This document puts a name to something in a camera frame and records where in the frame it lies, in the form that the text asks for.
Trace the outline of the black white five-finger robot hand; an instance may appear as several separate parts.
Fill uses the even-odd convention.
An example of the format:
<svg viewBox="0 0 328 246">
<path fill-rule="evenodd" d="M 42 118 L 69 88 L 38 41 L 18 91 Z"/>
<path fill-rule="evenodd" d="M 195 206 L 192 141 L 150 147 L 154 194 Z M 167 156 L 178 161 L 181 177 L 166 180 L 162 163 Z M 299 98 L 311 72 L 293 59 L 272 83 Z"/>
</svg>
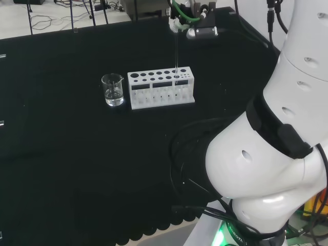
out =
<svg viewBox="0 0 328 246">
<path fill-rule="evenodd" d="M 209 39 L 218 35 L 215 24 L 216 1 L 168 1 L 169 27 L 175 34 L 185 32 L 188 39 Z"/>
</svg>

